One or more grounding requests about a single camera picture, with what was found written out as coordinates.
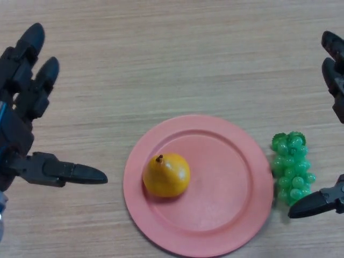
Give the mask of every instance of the pear stem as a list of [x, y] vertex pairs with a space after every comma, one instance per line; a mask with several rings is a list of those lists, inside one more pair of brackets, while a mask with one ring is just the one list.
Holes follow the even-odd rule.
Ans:
[[159, 155], [159, 157], [157, 157], [155, 161], [158, 162], [158, 163], [161, 163], [162, 162], [162, 158], [163, 158], [163, 156]]

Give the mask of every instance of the plate rim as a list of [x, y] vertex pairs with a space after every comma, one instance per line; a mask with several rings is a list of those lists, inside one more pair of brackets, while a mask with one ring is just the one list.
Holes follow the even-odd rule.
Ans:
[[[138, 201], [132, 202], [130, 200], [130, 198], [128, 198], [128, 195], [130, 195], [131, 193], [130, 193], [128, 187], [126, 187], [126, 184], [127, 184], [128, 180], [129, 180], [128, 178], [130, 178], [130, 177], [128, 177], [127, 171], [131, 167], [131, 159], [134, 156], [134, 154], [138, 151], [140, 146], [149, 144], [148, 142], [145, 142], [145, 139], [149, 138], [149, 136], [152, 133], [157, 133], [157, 139], [159, 139], [159, 141], [157, 141], [157, 144], [159, 144], [165, 138], [169, 137], [172, 134], [178, 133], [179, 131], [180, 132], [187, 131], [187, 130], [189, 130], [189, 128], [185, 128], [183, 126], [182, 127], [176, 126], [176, 128], [173, 128], [173, 130], [171, 129], [173, 132], [165, 133], [164, 130], [163, 130], [164, 127], [167, 127], [169, 129], [168, 126], [170, 126], [171, 122], [174, 122], [176, 120], [185, 120], [185, 119], [188, 120], [188, 121], [193, 121], [193, 122], [198, 121], [200, 123], [203, 123], [206, 120], [208, 122], [211, 122], [211, 121], [212, 122], [217, 122], [217, 123], [220, 123], [222, 125], [225, 125], [225, 127], [227, 129], [231, 128], [229, 131], [235, 130], [237, 133], [239, 132], [240, 134], [245, 136], [244, 140], [249, 141], [250, 144], [254, 144], [255, 151], [259, 152], [259, 155], [261, 155], [261, 158], [263, 157], [261, 162], [263, 162], [264, 165], [262, 165], [262, 166], [263, 167], [267, 166], [266, 169], [268, 169], [268, 173], [269, 173], [269, 175], [266, 174], [266, 178], [270, 181], [269, 182], [270, 186], [268, 185], [268, 187], [266, 187], [266, 185], [265, 185], [265, 188], [268, 188], [268, 191], [269, 191], [269, 196], [268, 196], [268, 198], [265, 201], [265, 208], [267, 208], [267, 206], [268, 206], [268, 208], [264, 211], [263, 214], [262, 213], [258, 213], [258, 217], [260, 217], [260, 223], [257, 223], [257, 221], [256, 221], [256, 223], [254, 224], [255, 225], [254, 228], [256, 228], [256, 230], [252, 230], [249, 233], [249, 236], [246, 237], [246, 238], [245, 237], [241, 237], [241, 241], [238, 244], [234, 245], [234, 246], [228, 245], [230, 247], [228, 247], [228, 248], [223, 247], [221, 250], [217, 250], [217, 251], [215, 251], [214, 248], [210, 248], [213, 251], [212, 252], [208, 252], [208, 253], [204, 253], [203, 255], [202, 254], [200, 255], [199, 251], [195, 252], [194, 250], [188, 250], [188, 252], [185, 252], [185, 249], [183, 249], [183, 248], [181, 250], [177, 250], [177, 248], [171, 248], [171, 247], [168, 246], [168, 244], [166, 244], [166, 242], [170, 242], [170, 241], [164, 241], [164, 240], [161, 240], [159, 238], [156, 238], [154, 236], [154, 233], [151, 233], [152, 227], [150, 225], [146, 225], [144, 223], [144, 221], [142, 221], [140, 219], [140, 213], [142, 213], [142, 210], [138, 211], [138, 209], [135, 208], [135, 206], [138, 205], [139, 203], [138, 203]], [[202, 126], [202, 127], [204, 127], [204, 128], [196, 128], [195, 126], [192, 126], [191, 129], [192, 130], [209, 131], [211, 133], [215, 132], [216, 134], [219, 134], [220, 136], [224, 137], [226, 140], [229, 140], [229, 141], [233, 142], [233, 140], [228, 135], [223, 135], [222, 133], [217, 132], [218, 129], [216, 129], [216, 128], [215, 129], [213, 129], [213, 128], [209, 129], [208, 128], [209, 125]], [[237, 146], [237, 147], [242, 152], [242, 154], [245, 157], [245, 159], [247, 159], [246, 155], [241, 150], [241, 148], [239, 146]], [[254, 181], [255, 177], [253, 175], [251, 175], [251, 177], [252, 177], [252, 181], [253, 181], [253, 184], [254, 184], [255, 183], [255, 181]], [[265, 156], [265, 153], [263, 152], [261, 147], [258, 145], [258, 143], [248, 133], [246, 133], [246, 131], [244, 131], [242, 128], [238, 127], [237, 125], [229, 122], [228, 120], [225, 120], [225, 119], [222, 119], [222, 118], [219, 118], [219, 117], [208, 116], [208, 115], [203, 115], [203, 114], [188, 114], [188, 115], [183, 115], [183, 116], [178, 116], [178, 117], [167, 119], [167, 120], [165, 120], [165, 121], [163, 121], [163, 122], [153, 126], [150, 130], [148, 130], [137, 141], [135, 146], [132, 148], [132, 150], [130, 152], [130, 155], [128, 156], [127, 162], [125, 164], [124, 177], [123, 177], [123, 192], [124, 192], [125, 204], [126, 204], [127, 210], [128, 210], [128, 212], [130, 214], [130, 217], [131, 217], [132, 221], [135, 223], [136, 227], [140, 230], [140, 232], [145, 237], [147, 237], [151, 242], [153, 242], [155, 245], [159, 246], [160, 248], [162, 248], [162, 249], [164, 249], [164, 250], [166, 250], [168, 252], [175, 253], [175, 254], [178, 254], [178, 255], [186, 255], [188, 257], [213, 257], [213, 256], [219, 256], [219, 255], [224, 255], [224, 254], [231, 253], [232, 251], [234, 251], [234, 250], [242, 247], [243, 245], [245, 245], [247, 242], [249, 242], [257, 234], [257, 232], [259, 232], [259, 230], [264, 225], [264, 223], [267, 221], [267, 219], [268, 219], [268, 217], [270, 215], [270, 211], [271, 211], [271, 207], [272, 207], [272, 203], [273, 203], [273, 197], [274, 197], [274, 193], [273, 193], [274, 192], [274, 181], [273, 181], [272, 173], [271, 173], [271, 170], [270, 170], [270, 165], [269, 165], [269, 162], [268, 162], [268, 160], [267, 160], [267, 158]], [[252, 199], [254, 199], [254, 197], [252, 197], [252, 196], [248, 196], [248, 198], [249, 198], [249, 200], [248, 200], [248, 203], [247, 203], [246, 206], [252, 205], [252, 202], [253, 202]], [[247, 214], [243, 214], [242, 217], [240, 217], [238, 220], [242, 220], [242, 218], [245, 219], [246, 216], [247, 216]], [[173, 233], [171, 231], [168, 231], [168, 229], [164, 228], [163, 226], [160, 226], [160, 228], [159, 228], [160, 234], [161, 234], [161, 231], [163, 231], [162, 234], [167, 233], [170, 236], [175, 237], [175, 232]]]

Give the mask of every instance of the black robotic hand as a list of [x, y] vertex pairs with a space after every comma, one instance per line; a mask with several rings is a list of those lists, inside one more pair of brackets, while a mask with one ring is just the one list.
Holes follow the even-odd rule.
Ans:
[[50, 58], [32, 79], [44, 39], [44, 29], [36, 23], [0, 57], [0, 192], [6, 191], [16, 176], [54, 187], [63, 187], [66, 182], [108, 182], [103, 172], [61, 162], [53, 154], [36, 152], [27, 156], [34, 140], [32, 121], [47, 109], [48, 96], [59, 74], [58, 60]]
[[322, 63], [322, 75], [329, 93], [334, 97], [333, 111], [344, 124], [344, 40], [325, 31], [321, 45], [332, 57], [326, 58]]
[[[322, 63], [322, 75], [329, 93], [334, 97], [333, 111], [344, 124], [344, 40], [325, 31], [321, 45], [332, 57]], [[290, 208], [289, 217], [304, 218], [331, 210], [344, 213], [344, 174], [339, 176], [335, 186], [320, 189], [297, 201]]]

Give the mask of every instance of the green grapes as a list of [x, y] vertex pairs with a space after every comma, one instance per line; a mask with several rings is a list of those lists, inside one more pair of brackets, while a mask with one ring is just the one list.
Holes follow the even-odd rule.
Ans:
[[277, 181], [277, 198], [293, 205], [311, 193], [316, 176], [309, 173], [310, 162], [306, 159], [306, 138], [299, 132], [279, 133], [273, 138], [272, 149], [276, 156], [271, 163]]

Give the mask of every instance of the wooden table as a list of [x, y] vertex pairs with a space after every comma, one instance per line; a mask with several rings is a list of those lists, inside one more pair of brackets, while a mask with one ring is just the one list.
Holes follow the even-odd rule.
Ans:
[[[344, 36], [342, 0], [0, 1], [0, 49], [41, 22], [61, 73], [31, 151], [96, 167], [106, 185], [63, 189], [20, 178], [6, 192], [0, 257], [169, 257], [134, 227], [122, 178], [136, 141], [190, 113], [244, 128], [268, 156], [275, 133], [303, 132], [314, 190], [344, 165], [344, 129], [321, 63], [324, 30]], [[289, 221], [274, 208], [262, 231], [230, 257], [341, 257], [343, 216]]]

